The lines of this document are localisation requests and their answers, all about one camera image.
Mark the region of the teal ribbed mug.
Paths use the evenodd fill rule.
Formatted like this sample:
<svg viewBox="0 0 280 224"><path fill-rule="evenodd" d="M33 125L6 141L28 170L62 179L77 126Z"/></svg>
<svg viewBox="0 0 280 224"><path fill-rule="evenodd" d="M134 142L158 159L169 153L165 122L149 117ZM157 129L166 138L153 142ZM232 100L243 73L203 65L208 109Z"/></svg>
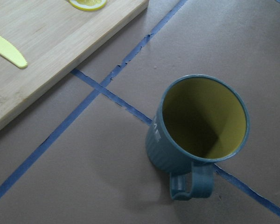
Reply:
<svg viewBox="0 0 280 224"><path fill-rule="evenodd" d="M226 83L187 75L164 92L146 137L149 160L170 176L173 200L207 198L213 166L236 155L250 128L246 106Z"/></svg>

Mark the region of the lemon slice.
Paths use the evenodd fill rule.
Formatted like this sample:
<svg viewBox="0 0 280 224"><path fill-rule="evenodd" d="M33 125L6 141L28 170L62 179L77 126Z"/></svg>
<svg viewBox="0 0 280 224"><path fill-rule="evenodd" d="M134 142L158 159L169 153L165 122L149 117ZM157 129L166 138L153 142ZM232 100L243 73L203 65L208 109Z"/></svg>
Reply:
<svg viewBox="0 0 280 224"><path fill-rule="evenodd" d="M69 0L69 3L79 10L94 11L103 8L107 0Z"/></svg>

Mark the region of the bamboo cutting board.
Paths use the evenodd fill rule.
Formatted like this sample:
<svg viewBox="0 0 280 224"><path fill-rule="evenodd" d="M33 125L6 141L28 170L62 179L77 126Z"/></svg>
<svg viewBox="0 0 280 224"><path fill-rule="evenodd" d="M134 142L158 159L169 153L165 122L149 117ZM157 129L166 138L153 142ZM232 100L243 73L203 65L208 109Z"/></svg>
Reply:
<svg viewBox="0 0 280 224"><path fill-rule="evenodd" d="M0 56L0 130L145 10L147 0L109 0L96 11L67 0L0 0L0 36L28 65Z"/></svg>

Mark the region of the yellow plastic knife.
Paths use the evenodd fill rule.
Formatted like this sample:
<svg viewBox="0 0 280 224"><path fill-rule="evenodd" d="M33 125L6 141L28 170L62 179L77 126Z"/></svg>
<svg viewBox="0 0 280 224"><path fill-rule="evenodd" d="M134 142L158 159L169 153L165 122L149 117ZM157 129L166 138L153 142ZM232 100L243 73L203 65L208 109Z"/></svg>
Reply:
<svg viewBox="0 0 280 224"><path fill-rule="evenodd" d="M24 69L28 66L28 62L21 52L2 36L0 36L0 56L20 69Z"/></svg>

